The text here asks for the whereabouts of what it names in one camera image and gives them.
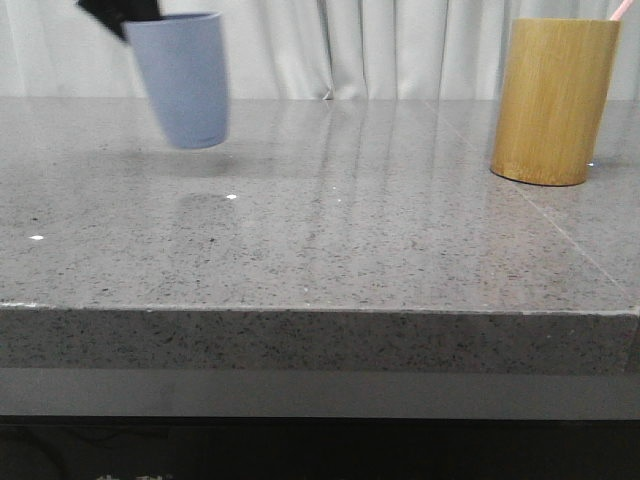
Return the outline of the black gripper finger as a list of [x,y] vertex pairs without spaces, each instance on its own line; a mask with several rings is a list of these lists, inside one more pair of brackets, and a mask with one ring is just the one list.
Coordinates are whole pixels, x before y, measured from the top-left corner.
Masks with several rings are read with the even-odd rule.
[[123,42],[127,41],[125,22],[155,21],[162,18],[156,0],[79,0],[76,5]]

